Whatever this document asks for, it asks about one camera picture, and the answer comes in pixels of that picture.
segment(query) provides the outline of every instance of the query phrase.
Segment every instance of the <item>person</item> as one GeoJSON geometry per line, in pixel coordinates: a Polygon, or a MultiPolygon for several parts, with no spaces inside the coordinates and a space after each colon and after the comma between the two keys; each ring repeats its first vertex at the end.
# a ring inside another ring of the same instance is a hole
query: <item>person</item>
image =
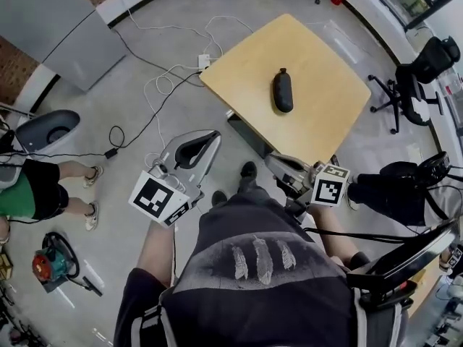
{"type": "Polygon", "coordinates": [[[364,204],[405,226],[435,226],[462,214],[458,181],[444,177],[431,187],[418,187],[409,179],[418,165],[395,162],[379,174],[361,173],[347,187],[347,203],[353,210],[364,204]]]}
{"type": "Polygon", "coordinates": [[[26,159],[16,182],[0,191],[0,244],[9,240],[8,216],[46,220],[62,213],[73,213],[85,216],[88,231],[95,229],[98,224],[98,203],[69,198],[59,181],[68,177],[83,177],[83,185],[88,188],[102,174],[101,166],[87,167],[74,160],[55,164],[26,159]]]}
{"type": "MultiPolygon", "coordinates": [[[[151,223],[124,289],[115,347],[357,345],[345,268],[367,257],[344,236],[321,236],[325,253],[256,176],[248,162],[238,194],[214,193],[173,287],[174,227],[151,223]]],[[[310,214],[317,227],[342,231],[333,209],[311,205],[310,214]]]]}

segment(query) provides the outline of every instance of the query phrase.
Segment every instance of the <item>black sneaker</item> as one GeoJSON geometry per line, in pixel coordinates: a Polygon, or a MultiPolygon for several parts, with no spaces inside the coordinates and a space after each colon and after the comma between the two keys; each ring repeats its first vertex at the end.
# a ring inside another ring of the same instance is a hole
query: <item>black sneaker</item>
{"type": "Polygon", "coordinates": [[[228,199],[224,192],[222,192],[221,190],[216,190],[214,194],[212,194],[212,207],[217,206],[219,203],[225,203],[227,200],[228,199]]]}
{"type": "Polygon", "coordinates": [[[254,162],[246,162],[241,169],[241,177],[252,177],[255,179],[258,177],[258,168],[254,162]]]}

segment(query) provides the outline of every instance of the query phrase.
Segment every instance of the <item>gray floor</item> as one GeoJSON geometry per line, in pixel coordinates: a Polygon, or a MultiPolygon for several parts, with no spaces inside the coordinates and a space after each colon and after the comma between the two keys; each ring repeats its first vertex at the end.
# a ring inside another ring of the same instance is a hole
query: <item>gray floor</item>
{"type": "MultiPolygon", "coordinates": [[[[238,17],[257,30],[283,13],[294,15],[315,31],[361,78],[366,79],[367,74],[374,73],[387,80],[394,74],[394,64],[370,33],[348,10],[335,7],[329,0],[322,0],[320,5],[315,5],[314,0],[155,0],[134,16],[140,25],[184,25],[202,32],[215,15],[238,17]]],[[[174,64],[196,66],[197,55],[207,45],[205,38],[193,32],[137,30],[129,19],[118,24],[116,29],[133,51],[165,67],[174,64]]],[[[225,51],[249,34],[234,20],[216,20],[210,30],[225,51]]],[[[211,54],[218,55],[216,48],[211,49],[211,54]]],[[[81,93],[60,80],[39,112],[72,109],[81,115],[82,121],[69,144],[57,152],[106,151],[109,149],[108,133],[115,124],[124,129],[127,140],[131,139],[152,115],[143,97],[143,85],[161,73],[127,55],[88,93],[81,93]]],[[[177,73],[186,76],[191,71],[181,69],[177,73]]],[[[377,172],[395,160],[419,162],[434,154],[436,149],[425,127],[416,127],[403,120],[401,132],[390,135],[389,129],[394,120],[392,113],[384,111],[372,115],[369,112],[371,105],[385,101],[377,86],[369,86],[372,97],[336,153],[341,165],[355,174],[377,172]]],[[[148,88],[148,96],[155,108],[163,100],[154,86],[148,88]]],[[[161,132],[166,141],[196,129],[217,129],[223,136],[217,159],[203,182],[205,199],[177,225],[178,273],[195,245],[198,220],[201,213],[210,208],[213,191],[222,189],[229,195],[233,194],[237,189],[240,167],[246,160],[258,164],[258,183],[276,199],[281,202],[284,199],[262,160],[226,123],[226,111],[226,106],[205,88],[182,85],[160,113],[161,132]]],[[[153,123],[139,140],[130,148],[121,150],[113,160],[81,159],[89,164],[102,163],[105,167],[105,174],[91,190],[84,190],[81,181],[64,182],[71,195],[100,202],[100,223],[94,232],[85,231],[84,223],[71,215],[62,215],[34,226],[12,226],[12,239],[7,251],[14,263],[14,275],[9,282],[9,293],[17,302],[18,310],[54,346],[111,346],[124,283],[137,261],[149,224],[148,218],[130,207],[127,200],[140,172],[146,169],[144,156],[161,150],[162,142],[153,123]],[[98,298],[68,283],[51,294],[46,294],[41,288],[30,264],[34,251],[40,248],[43,235],[50,230],[67,235],[80,258],[83,274],[103,291],[103,297],[98,298]]],[[[349,231],[411,234],[366,207],[354,212],[343,203],[336,211],[349,231]]],[[[372,258],[391,249],[388,244],[357,243],[372,258]]]]}

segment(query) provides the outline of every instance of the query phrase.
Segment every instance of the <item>chair armrest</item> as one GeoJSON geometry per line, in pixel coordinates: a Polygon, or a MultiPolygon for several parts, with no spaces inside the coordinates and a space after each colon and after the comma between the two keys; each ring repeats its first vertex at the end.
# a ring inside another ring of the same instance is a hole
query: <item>chair armrest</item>
{"type": "Polygon", "coordinates": [[[436,91],[436,99],[426,99],[426,103],[436,104],[439,107],[439,113],[441,114],[441,116],[443,116],[442,100],[437,91],[436,91]]]}

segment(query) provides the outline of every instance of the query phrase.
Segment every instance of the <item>shoe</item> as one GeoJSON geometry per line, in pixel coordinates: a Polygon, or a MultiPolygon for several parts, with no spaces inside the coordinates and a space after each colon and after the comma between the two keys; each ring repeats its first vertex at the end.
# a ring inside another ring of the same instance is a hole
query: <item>shoe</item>
{"type": "Polygon", "coordinates": [[[347,191],[344,193],[344,197],[346,198],[346,203],[351,210],[353,211],[359,210],[360,205],[349,198],[349,195],[347,195],[347,191]]]}
{"type": "Polygon", "coordinates": [[[227,200],[228,199],[224,192],[222,192],[221,190],[216,190],[214,194],[212,194],[212,199],[211,199],[212,207],[215,207],[220,203],[225,203],[227,200]]]}
{"type": "Polygon", "coordinates": [[[93,207],[93,213],[90,215],[85,215],[85,229],[87,229],[87,231],[95,230],[96,226],[98,225],[98,203],[94,201],[91,202],[90,205],[93,207]]]}
{"type": "Polygon", "coordinates": [[[258,168],[254,162],[246,162],[241,169],[241,177],[252,177],[255,179],[258,177],[258,168]]]}
{"type": "Polygon", "coordinates": [[[103,167],[101,166],[94,166],[92,167],[95,170],[95,176],[89,179],[88,177],[84,177],[84,188],[91,187],[97,180],[98,177],[103,175],[103,167]]]}

